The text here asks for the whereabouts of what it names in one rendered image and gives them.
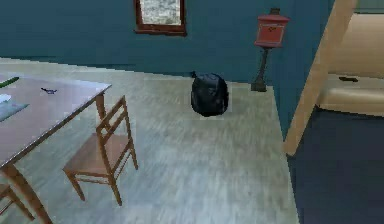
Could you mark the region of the green pencil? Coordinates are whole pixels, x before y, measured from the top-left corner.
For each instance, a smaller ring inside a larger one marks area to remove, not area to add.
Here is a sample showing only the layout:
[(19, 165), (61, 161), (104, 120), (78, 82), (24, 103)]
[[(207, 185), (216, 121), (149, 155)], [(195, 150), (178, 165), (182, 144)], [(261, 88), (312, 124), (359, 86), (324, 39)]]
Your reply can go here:
[(18, 81), (18, 80), (19, 80), (19, 77), (12, 77), (12, 78), (9, 78), (5, 81), (2, 81), (2, 82), (0, 82), (0, 88), (4, 88), (4, 87), (6, 87), (6, 86)]

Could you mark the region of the grey-green book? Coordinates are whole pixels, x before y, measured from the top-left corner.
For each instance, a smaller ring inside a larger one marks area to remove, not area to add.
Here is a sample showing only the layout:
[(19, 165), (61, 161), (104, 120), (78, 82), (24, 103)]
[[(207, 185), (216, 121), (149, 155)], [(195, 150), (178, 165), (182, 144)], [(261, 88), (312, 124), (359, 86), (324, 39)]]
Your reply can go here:
[(0, 122), (13, 116), (27, 107), (27, 104), (15, 103), (11, 101), (0, 103)]

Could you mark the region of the red lantern floor lamp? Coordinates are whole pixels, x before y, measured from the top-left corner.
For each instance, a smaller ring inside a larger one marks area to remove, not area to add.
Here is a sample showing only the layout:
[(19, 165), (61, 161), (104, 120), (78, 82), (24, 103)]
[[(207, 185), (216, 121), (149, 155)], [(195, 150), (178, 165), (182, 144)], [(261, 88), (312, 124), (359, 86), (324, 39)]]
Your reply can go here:
[(266, 92), (264, 73), (269, 51), (280, 48), (285, 33), (285, 28), (290, 19), (280, 14), (279, 8), (271, 8), (270, 12), (258, 17), (258, 30), (255, 46), (263, 49), (261, 64), (256, 79), (251, 84), (252, 91)]

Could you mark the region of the brown wooden chair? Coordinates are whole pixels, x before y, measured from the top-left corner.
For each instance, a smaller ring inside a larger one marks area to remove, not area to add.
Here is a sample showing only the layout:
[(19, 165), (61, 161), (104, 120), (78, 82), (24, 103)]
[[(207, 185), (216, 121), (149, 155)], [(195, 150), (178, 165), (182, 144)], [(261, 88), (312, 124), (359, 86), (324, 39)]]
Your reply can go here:
[(8, 184), (0, 184), (0, 202), (3, 199), (7, 199), (8, 202), (5, 206), (0, 207), (0, 216), (3, 215), (11, 205), (15, 204), (30, 221), (35, 219), (29, 209)]
[(63, 172), (82, 201), (85, 195), (80, 182), (97, 183), (110, 186), (121, 206), (117, 179), (129, 158), (138, 169), (127, 101), (121, 96), (96, 126), (95, 132), (65, 164)]

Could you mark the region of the black garbage bag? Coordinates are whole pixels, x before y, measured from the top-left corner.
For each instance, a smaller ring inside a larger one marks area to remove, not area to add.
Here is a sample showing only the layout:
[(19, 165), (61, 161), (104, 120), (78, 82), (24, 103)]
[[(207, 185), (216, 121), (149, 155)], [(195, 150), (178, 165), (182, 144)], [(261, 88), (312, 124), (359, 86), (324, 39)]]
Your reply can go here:
[(229, 91), (225, 80), (217, 74), (191, 72), (191, 107), (203, 117), (222, 115), (229, 104)]

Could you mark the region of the brown wooden table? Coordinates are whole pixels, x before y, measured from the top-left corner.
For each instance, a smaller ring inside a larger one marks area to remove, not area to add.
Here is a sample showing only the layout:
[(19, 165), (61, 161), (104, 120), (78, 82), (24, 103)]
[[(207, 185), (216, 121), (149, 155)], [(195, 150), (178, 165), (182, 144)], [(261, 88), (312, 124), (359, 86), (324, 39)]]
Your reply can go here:
[[(42, 224), (53, 222), (15, 163), (91, 104), (96, 104), (99, 116), (104, 117), (104, 93), (109, 87), (99, 82), (21, 76), (0, 88), (0, 94), (27, 104), (25, 109), (0, 122), (0, 173), (23, 195)], [(47, 94), (40, 88), (58, 91)]]

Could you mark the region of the brown framed wall picture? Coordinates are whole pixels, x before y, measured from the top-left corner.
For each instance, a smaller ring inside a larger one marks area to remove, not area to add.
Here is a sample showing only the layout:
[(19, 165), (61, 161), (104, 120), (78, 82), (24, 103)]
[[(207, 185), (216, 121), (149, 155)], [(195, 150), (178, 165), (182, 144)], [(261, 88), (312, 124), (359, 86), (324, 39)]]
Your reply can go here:
[(135, 33), (186, 36), (185, 0), (133, 0)]

